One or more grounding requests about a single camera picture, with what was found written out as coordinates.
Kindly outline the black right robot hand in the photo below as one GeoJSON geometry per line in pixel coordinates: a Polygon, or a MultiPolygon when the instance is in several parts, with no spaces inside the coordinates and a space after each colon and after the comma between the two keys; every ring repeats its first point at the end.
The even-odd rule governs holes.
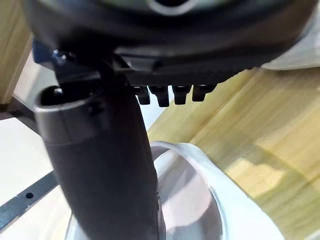
{"type": "Polygon", "coordinates": [[[24,0],[33,59],[56,86],[34,114],[73,215],[92,240],[165,236],[140,105],[219,83],[294,46],[316,0],[24,0]]]}

